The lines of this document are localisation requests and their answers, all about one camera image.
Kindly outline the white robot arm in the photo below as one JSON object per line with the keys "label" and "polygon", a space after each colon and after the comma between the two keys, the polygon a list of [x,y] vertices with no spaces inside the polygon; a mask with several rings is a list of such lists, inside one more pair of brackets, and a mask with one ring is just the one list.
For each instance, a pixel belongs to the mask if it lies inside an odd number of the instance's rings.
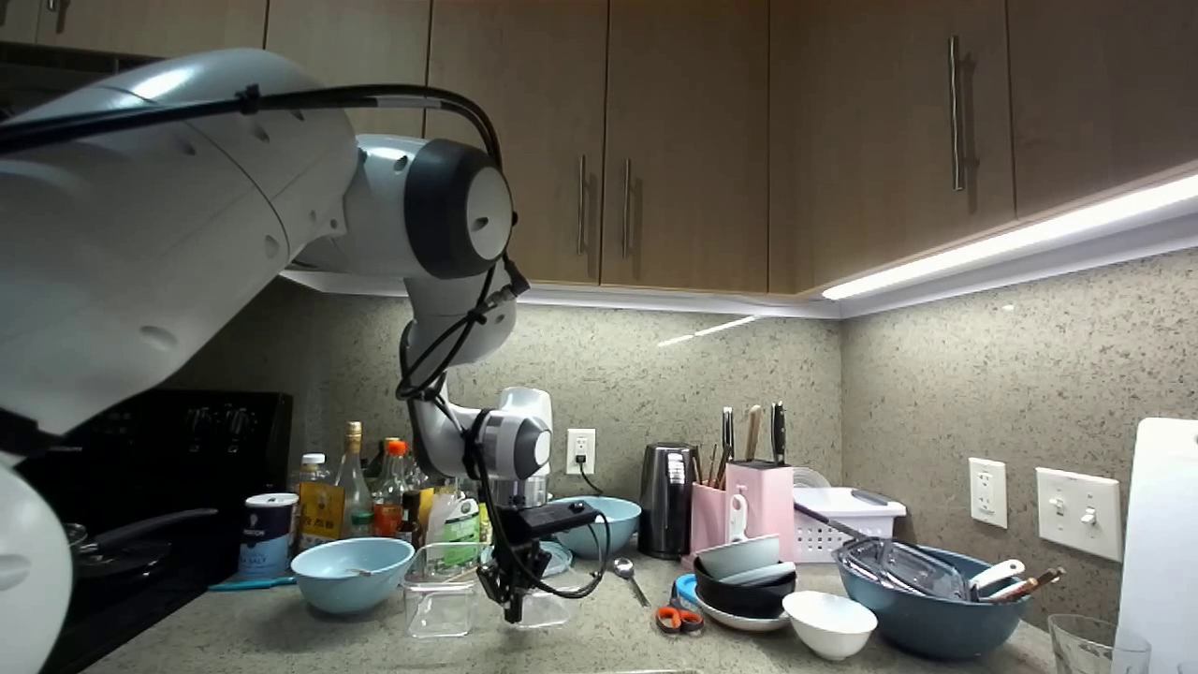
{"label": "white robot arm", "polygon": [[418,468],[476,486],[551,461],[551,397],[461,408],[445,370],[512,335],[526,279],[499,133],[454,91],[322,86],[264,48],[97,80],[0,125],[5,674],[36,674],[72,543],[20,463],[173,378],[272,279],[396,287]]}

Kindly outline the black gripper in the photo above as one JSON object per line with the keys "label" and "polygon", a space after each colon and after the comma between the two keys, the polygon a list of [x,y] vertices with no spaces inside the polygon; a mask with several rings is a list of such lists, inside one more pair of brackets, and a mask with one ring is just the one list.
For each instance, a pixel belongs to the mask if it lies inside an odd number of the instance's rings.
{"label": "black gripper", "polygon": [[490,557],[479,567],[481,591],[490,601],[521,601],[542,582],[546,554],[539,552],[539,543],[591,521],[591,505],[499,505],[490,513]]}

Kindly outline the white outlet behind arm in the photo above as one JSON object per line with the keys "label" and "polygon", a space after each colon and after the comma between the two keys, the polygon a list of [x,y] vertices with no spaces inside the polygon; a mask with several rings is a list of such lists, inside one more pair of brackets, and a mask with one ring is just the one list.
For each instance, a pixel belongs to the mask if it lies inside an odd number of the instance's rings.
{"label": "white outlet behind arm", "polygon": [[564,442],[564,471],[567,475],[591,475],[595,471],[595,430],[591,428],[574,428]]}

